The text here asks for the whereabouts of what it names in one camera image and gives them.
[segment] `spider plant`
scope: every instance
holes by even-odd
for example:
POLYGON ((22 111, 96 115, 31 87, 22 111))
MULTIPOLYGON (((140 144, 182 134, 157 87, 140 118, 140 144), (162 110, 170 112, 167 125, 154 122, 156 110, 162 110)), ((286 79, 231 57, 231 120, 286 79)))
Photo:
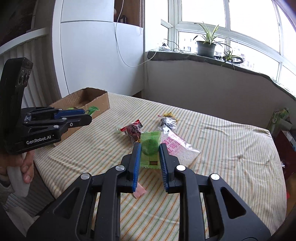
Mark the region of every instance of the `spider plant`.
POLYGON ((215 41, 215 38, 219 37, 219 36, 214 36, 214 34, 217 32, 217 30, 219 28, 219 24, 214 27, 213 32, 211 32, 211 30, 208 29, 208 27, 206 26, 206 24, 204 22, 203 22, 204 26, 201 25, 200 23, 195 23, 195 24, 198 24, 199 26, 201 26, 205 32, 205 36, 201 35, 201 37, 204 39, 204 42, 203 42, 204 44, 205 43, 208 43, 209 45, 219 44, 220 46, 222 46, 222 44, 224 44, 224 45, 228 46, 227 44, 222 43, 221 41, 215 41))
POLYGON ((221 60, 224 60, 224 62, 221 64, 221 66, 223 66, 226 62, 230 62, 233 66, 233 69, 235 70, 233 65, 233 60, 235 58, 238 58, 240 61, 243 61, 240 56, 233 55, 232 50, 224 51, 224 56, 221 57, 221 60))

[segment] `floor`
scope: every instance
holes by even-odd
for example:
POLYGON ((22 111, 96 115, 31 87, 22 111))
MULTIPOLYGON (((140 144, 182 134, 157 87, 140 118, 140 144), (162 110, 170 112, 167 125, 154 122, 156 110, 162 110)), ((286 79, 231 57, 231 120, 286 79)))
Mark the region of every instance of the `floor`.
POLYGON ((287 213, 286 216, 290 213, 293 206, 296 204, 296 173, 293 173, 290 178, 286 181, 287 191, 290 194, 290 197, 287 199, 287 213))

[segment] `pink snack package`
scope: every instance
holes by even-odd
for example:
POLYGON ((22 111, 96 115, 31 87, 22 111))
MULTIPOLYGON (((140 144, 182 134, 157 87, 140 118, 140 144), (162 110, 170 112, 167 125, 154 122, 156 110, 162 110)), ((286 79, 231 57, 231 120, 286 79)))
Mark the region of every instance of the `pink snack package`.
POLYGON ((137 184, 137 188, 136 188, 136 191, 133 193, 133 196, 135 198, 139 198, 140 196, 142 196, 143 194, 146 193, 146 190, 145 188, 143 188, 140 183, 137 184))
POLYGON ((163 127, 160 138, 161 143, 165 143, 170 155, 178 157, 181 165, 189 167, 191 163, 200 154, 200 151, 193 148, 183 138, 179 137, 175 132, 167 126, 163 127))

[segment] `window frame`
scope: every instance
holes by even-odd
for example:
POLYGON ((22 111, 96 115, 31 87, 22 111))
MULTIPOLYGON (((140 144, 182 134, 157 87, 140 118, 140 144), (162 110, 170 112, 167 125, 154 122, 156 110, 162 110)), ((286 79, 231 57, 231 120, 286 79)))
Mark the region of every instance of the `window frame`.
MULTIPOLYGON (((222 38, 226 39, 226 44, 230 45, 230 40, 236 41, 240 44, 246 45, 251 47, 271 58, 279 62, 279 69, 276 78, 276 82, 279 82, 281 77, 281 70, 282 66, 284 65, 288 70, 290 70, 293 74, 296 75, 296 66, 293 65, 288 59, 284 57, 283 51, 283 29, 281 25, 281 18, 279 15, 278 5, 276 4, 275 0, 271 0, 275 9, 278 26, 279 26, 279 35, 280 35, 280 52, 276 51, 275 49, 269 47, 268 45, 252 38, 247 35, 235 32, 230 29, 230 11, 229 11, 229 2, 228 0, 224 1, 224 9, 225 9, 225 21, 226 27, 219 27, 218 31, 216 32, 217 35, 221 35, 222 38)), ((175 49, 178 46, 178 39, 179 39, 179 32, 190 32, 196 34, 204 33, 203 29, 194 22, 185 22, 182 21, 182 5, 181 0, 168 0, 168 20, 166 22, 161 20, 161 25, 168 28, 168 37, 169 37, 169 47, 171 49, 175 49)), ((214 29, 214 25, 207 24, 207 27, 212 31, 214 29)))

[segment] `white cable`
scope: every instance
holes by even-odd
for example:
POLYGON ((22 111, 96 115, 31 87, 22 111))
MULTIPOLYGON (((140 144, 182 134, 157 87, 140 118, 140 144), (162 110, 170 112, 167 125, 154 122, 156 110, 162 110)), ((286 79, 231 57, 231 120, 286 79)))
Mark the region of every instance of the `white cable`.
MULTIPOLYGON (((123 60, 123 58, 122 58, 122 56, 121 56, 121 54, 120 54, 120 50, 119 50, 119 46, 118 46, 118 41, 117 41, 117 24, 118 24, 118 21, 119 21, 119 18, 120 18, 120 15, 121 15, 122 9, 123 9, 123 4, 124 4, 124 0, 122 0, 121 10, 120 10, 120 13, 119 13, 119 15, 118 15, 117 22, 116 22, 116 25, 115 25, 115 39, 116 39, 116 44, 117 44, 117 49, 118 49, 119 55, 120 55, 122 61, 124 62, 124 60, 123 60)), ((144 63, 146 63, 147 61, 153 59, 153 57, 154 57, 155 55, 156 55, 156 52, 155 52, 155 54, 152 56, 152 58, 150 58, 150 59, 148 59, 148 60, 144 61, 143 63, 138 64, 138 65, 136 65, 136 66, 129 66, 126 62, 124 62, 124 64, 125 64, 126 66, 130 67, 130 68, 136 68, 136 67, 138 67, 138 66, 140 66, 140 65, 142 65, 142 64, 144 64, 144 63)))

